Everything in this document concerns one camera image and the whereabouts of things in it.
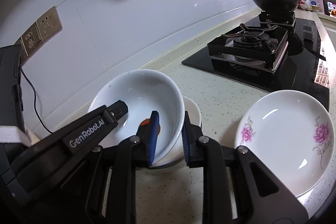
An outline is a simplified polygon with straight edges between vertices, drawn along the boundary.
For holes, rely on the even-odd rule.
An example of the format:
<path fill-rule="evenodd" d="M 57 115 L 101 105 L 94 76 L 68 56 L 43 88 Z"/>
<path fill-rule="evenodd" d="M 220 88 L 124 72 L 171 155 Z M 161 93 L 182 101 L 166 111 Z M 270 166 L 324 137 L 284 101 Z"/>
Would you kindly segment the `plain white bowl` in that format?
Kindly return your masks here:
<path fill-rule="evenodd" d="M 183 96 L 185 112 L 187 113 L 187 124 L 183 125 L 182 132 L 172 149 L 160 161 L 153 164 L 153 166 L 160 166 L 169 162 L 178 160 L 180 158 L 185 160 L 185 150 L 187 154 L 195 150 L 196 133 L 201 130 L 202 117 L 198 105 L 190 98 Z"/>

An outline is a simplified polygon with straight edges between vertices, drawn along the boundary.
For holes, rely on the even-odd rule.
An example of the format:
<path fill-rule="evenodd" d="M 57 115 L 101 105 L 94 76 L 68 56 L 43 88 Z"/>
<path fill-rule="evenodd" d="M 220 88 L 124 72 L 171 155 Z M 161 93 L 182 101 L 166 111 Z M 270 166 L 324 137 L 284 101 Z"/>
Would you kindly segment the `green rim white bowl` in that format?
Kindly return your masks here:
<path fill-rule="evenodd" d="M 162 172 L 174 172 L 175 170 L 179 170 L 179 169 L 183 168 L 184 166 L 185 166 L 185 160 L 180 158 L 178 160 L 169 162 L 169 163 L 164 164 L 164 165 L 152 166 L 149 169 L 160 170 Z"/>

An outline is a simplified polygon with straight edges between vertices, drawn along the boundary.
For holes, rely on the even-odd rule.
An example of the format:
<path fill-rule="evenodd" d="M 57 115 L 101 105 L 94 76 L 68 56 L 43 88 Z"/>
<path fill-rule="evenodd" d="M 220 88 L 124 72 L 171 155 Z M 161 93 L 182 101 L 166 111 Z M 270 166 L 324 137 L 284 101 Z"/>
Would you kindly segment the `large pink flower plate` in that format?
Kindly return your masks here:
<path fill-rule="evenodd" d="M 270 93 L 243 115 L 235 147 L 250 149 L 296 196 L 313 189 L 335 150 L 335 129 L 325 107 L 296 90 Z"/>

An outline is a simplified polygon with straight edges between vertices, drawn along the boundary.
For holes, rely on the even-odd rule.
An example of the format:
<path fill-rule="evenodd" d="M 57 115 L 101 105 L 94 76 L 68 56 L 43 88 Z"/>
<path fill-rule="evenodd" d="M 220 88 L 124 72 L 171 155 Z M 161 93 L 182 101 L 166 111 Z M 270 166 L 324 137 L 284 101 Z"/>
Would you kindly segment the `black gas stove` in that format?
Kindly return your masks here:
<path fill-rule="evenodd" d="M 295 18 L 287 26 L 253 18 L 212 39 L 182 64 L 267 92 L 301 91 L 328 109 L 329 81 L 319 77 L 326 61 L 321 42 L 313 20 Z"/>

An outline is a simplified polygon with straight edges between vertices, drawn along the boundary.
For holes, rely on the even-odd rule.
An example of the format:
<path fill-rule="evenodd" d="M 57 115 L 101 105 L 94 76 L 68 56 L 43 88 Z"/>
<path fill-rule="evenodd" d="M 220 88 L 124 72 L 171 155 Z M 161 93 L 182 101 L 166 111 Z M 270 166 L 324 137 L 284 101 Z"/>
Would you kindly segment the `red band white bowl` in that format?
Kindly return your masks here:
<path fill-rule="evenodd" d="M 112 147 L 135 135 L 139 125 L 150 118 L 152 111 L 157 111 L 160 132 L 153 160 L 153 164 L 157 164 L 179 139 L 185 119 L 183 97 L 176 83 L 164 73 L 151 69 L 126 72 L 112 79 L 98 92 L 89 111 L 102 105 L 110 106 L 118 100 L 126 103 L 128 113 L 100 145 L 103 148 Z"/>

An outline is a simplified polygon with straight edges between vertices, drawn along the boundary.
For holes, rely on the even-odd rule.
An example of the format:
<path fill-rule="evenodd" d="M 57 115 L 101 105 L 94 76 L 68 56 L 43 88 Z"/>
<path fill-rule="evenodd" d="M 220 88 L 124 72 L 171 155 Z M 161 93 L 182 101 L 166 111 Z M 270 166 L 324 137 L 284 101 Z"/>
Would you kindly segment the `wall power sockets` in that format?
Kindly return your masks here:
<path fill-rule="evenodd" d="M 23 62 L 29 59 L 47 40 L 62 30 L 57 9 L 52 6 L 40 16 L 18 39 Z"/>

